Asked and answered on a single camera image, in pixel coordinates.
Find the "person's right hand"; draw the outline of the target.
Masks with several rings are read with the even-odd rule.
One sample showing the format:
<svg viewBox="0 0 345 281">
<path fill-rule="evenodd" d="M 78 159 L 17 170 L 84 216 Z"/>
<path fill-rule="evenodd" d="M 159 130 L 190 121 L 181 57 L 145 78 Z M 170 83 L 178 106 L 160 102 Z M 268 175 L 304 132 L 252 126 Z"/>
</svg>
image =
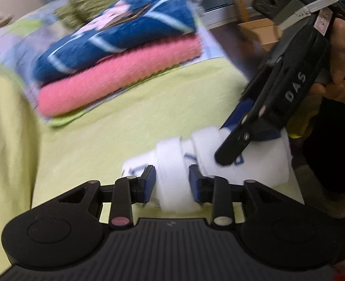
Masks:
<svg viewBox="0 0 345 281">
<path fill-rule="evenodd" d="M 314 83 L 310 95 L 319 95 L 345 104 L 345 20 L 336 18 L 330 38 L 330 73 L 332 83 Z"/>
</svg>

